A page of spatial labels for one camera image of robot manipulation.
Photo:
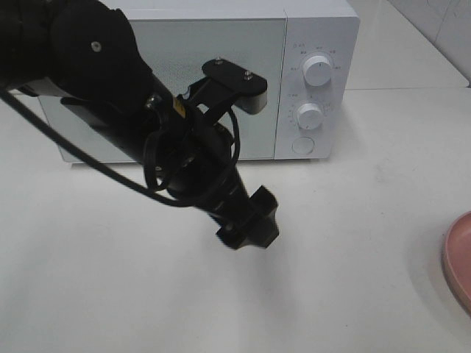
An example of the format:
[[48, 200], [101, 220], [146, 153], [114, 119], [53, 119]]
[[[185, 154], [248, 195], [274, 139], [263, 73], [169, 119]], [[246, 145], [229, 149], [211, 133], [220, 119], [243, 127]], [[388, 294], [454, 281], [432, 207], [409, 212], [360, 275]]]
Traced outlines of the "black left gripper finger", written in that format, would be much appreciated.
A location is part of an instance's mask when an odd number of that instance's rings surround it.
[[216, 232], [217, 238], [229, 249], [239, 250], [245, 246], [255, 246], [264, 248], [261, 225], [261, 218], [254, 217], [248, 220], [243, 226], [237, 227], [223, 218], [215, 217], [215, 222], [220, 226]]
[[260, 186], [249, 200], [255, 211], [250, 221], [249, 239], [254, 245], [266, 249], [279, 235], [277, 199], [267, 188]]

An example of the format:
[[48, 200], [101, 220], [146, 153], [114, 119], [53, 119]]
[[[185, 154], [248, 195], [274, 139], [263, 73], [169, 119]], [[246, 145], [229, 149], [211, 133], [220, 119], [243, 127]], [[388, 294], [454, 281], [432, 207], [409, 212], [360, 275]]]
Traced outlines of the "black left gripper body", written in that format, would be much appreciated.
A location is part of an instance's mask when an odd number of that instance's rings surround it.
[[223, 110], [156, 95], [146, 108], [160, 127], [146, 138], [146, 186], [164, 204], [196, 207], [221, 227], [239, 228], [253, 210], [236, 169], [240, 152], [238, 123]]

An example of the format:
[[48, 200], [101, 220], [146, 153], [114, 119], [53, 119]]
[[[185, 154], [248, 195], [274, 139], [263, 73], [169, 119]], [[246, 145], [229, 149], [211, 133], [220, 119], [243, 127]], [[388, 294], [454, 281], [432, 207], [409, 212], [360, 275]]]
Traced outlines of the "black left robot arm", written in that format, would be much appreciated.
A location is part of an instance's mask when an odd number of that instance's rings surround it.
[[[157, 202], [195, 207], [218, 225], [231, 249], [268, 247], [278, 236], [276, 198], [249, 195], [236, 164], [241, 141], [234, 109], [257, 114], [266, 80], [228, 60], [202, 66], [203, 78], [175, 96], [138, 51], [121, 10], [100, 1], [1, 3], [1, 100], [91, 168]], [[14, 97], [56, 96], [89, 127], [142, 166], [139, 185], [79, 149]]]

